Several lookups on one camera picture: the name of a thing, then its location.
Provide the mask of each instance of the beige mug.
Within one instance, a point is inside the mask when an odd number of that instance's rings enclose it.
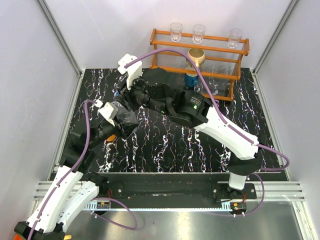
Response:
[[[205,51],[203,51],[202,49],[190,48],[187,55],[192,59],[197,68],[205,62]]]

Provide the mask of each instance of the white wall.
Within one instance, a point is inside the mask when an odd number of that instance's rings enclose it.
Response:
[[[258,72],[281,148],[320,236],[320,1],[303,0]]]
[[[35,0],[0,1],[0,239],[45,180],[76,74]]]
[[[173,22],[192,33],[228,36],[233,28],[250,40],[243,67],[255,67],[290,0],[46,0],[79,66],[115,68],[124,54],[152,50],[153,28],[169,30]],[[148,67],[150,58],[143,62]]]

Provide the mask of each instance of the clear drinking glass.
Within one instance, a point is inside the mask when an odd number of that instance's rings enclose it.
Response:
[[[174,22],[170,25],[170,35],[172,42],[179,42],[181,39],[182,24],[179,22]]]
[[[242,35],[243,35],[243,32],[240,29],[238,28],[231,29],[229,32],[229,41],[228,41],[229,48],[232,48],[232,49],[236,48],[242,38]]]
[[[205,26],[201,24],[194,25],[192,29],[192,41],[195,44],[200,44],[204,39],[205,32],[206,32]]]

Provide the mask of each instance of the black marble surface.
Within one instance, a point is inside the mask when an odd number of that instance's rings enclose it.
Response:
[[[112,102],[117,86],[126,80],[116,69],[87,69],[81,84],[69,131],[85,131],[83,101]],[[225,89],[226,82],[207,79],[213,92]],[[202,84],[196,91],[202,91]],[[248,68],[241,69],[236,81],[233,102],[218,101],[221,112],[238,126],[256,136],[265,136],[273,146],[258,93]],[[98,124],[102,117],[89,108],[90,120]],[[166,116],[149,109],[137,112],[138,130],[127,140],[116,139],[97,146],[89,172],[225,172],[231,152],[215,139],[194,129],[181,127]],[[263,152],[263,167],[279,167],[277,157]]]

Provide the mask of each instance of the wooden shelf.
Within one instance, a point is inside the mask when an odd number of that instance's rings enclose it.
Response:
[[[179,42],[172,42],[169,31],[161,31],[153,29],[150,44],[153,49],[161,49],[165,47],[172,47],[187,53],[190,48],[202,49],[205,52],[205,61],[200,66],[201,74],[204,77],[212,77],[225,79],[229,81],[229,96],[224,96],[223,100],[233,100],[233,87],[235,81],[241,77],[241,61],[243,56],[249,54],[250,46],[249,39],[241,39],[236,48],[228,47],[228,38],[220,36],[205,35],[201,44],[194,44],[192,41],[192,34],[182,33]],[[150,68],[162,68],[168,72],[173,73],[190,73],[195,74],[195,71],[186,70],[186,59],[175,52],[163,51],[154,54]],[[222,99],[221,96],[215,96],[217,99]]]

